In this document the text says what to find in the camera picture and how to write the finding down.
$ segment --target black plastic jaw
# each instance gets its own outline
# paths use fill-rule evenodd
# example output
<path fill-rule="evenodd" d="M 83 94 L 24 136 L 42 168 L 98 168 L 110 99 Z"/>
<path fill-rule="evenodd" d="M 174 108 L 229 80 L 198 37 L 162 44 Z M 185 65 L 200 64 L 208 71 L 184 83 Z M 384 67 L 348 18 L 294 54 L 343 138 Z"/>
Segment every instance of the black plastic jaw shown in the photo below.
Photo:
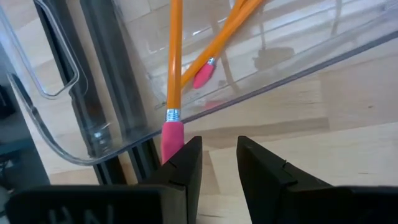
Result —
<path fill-rule="evenodd" d="M 247 137 L 239 176 L 253 223 L 397 223 L 397 187 L 333 187 Z"/>
<path fill-rule="evenodd" d="M 13 196 L 10 223 L 194 223 L 201 182 L 201 137 L 135 186 L 48 186 Z"/>

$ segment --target pencil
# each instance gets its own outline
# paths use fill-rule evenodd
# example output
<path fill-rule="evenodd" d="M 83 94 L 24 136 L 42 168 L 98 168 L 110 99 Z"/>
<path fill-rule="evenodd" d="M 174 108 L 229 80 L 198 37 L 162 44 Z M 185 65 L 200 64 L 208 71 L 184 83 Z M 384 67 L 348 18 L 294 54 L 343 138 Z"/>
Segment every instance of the pencil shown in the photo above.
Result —
<path fill-rule="evenodd" d="M 234 7 L 232 7 L 232 10 L 231 10 L 229 16 L 226 18 L 223 29 L 225 29 L 225 27 L 227 25 L 229 25 L 236 18 L 237 15 L 239 15 L 239 12 L 245 2 L 246 2 L 246 0 L 236 0 Z M 220 57 L 220 53 L 221 53 L 223 47 L 224 47 L 224 45 L 218 46 L 218 48 L 216 49 L 216 52 L 213 56 L 214 59 L 218 59 Z"/>
<path fill-rule="evenodd" d="M 170 3 L 169 78 L 167 109 L 181 108 L 182 0 Z"/>
<path fill-rule="evenodd" d="M 263 0 L 248 0 L 241 8 L 239 14 L 230 24 L 216 36 L 211 44 L 199 55 L 199 57 L 190 65 L 184 73 L 181 80 L 181 86 L 185 86 L 197 72 L 202 68 L 209 58 L 212 58 L 220 47 L 223 47 L 228 38 L 236 31 L 236 29 L 248 18 L 248 16 L 257 8 Z"/>

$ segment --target clear plastic container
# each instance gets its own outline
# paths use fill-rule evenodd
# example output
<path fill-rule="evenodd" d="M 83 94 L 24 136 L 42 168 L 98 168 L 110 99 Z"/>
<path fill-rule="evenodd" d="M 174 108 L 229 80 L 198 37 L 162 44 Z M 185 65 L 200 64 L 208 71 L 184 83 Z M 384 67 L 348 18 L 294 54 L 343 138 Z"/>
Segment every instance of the clear plastic container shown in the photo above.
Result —
<path fill-rule="evenodd" d="M 51 148 L 92 165 L 160 133 L 169 1 L 4 0 L 7 75 Z M 233 35 L 213 78 L 183 89 L 184 122 L 398 37 L 398 0 L 273 0 Z M 185 71 L 222 28 L 229 0 L 184 0 Z"/>

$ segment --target pink eraser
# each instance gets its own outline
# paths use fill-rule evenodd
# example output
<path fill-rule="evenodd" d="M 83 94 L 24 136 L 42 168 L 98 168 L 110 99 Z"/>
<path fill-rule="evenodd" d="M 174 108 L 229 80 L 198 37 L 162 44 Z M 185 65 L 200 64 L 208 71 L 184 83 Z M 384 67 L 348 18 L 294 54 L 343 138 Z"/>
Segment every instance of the pink eraser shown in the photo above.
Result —
<path fill-rule="evenodd" d="M 184 145 L 184 125 L 180 121 L 166 122 L 162 127 L 162 164 L 165 164 Z"/>
<path fill-rule="evenodd" d="M 216 67 L 214 65 L 206 63 L 195 75 L 195 78 L 193 79 L 193 88 L 197 90 L 204 86 L 206 82 L 210 80 L 215 68 Z"/>

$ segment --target metal ferrule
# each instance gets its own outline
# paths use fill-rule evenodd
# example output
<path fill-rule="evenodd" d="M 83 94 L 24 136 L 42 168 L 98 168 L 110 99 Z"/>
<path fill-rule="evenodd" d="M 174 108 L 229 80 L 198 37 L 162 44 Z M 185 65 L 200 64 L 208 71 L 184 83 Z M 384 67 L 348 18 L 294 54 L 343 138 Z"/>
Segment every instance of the metal ferrule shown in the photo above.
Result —
<path fill-rule="evenodd" d="M 207 64 L 208 64 L 208 65 L 215 65 L 215 64 L 216 64 L 216 59 L 215 59 L 215 58 L 210 58 L 210 59 L 207 61 Z"/>
<path fill-rule="evenodd" d="M 168 109 L 166 111 L 166 122 L 181 121 L 181 111 L 178 109 Z"/>

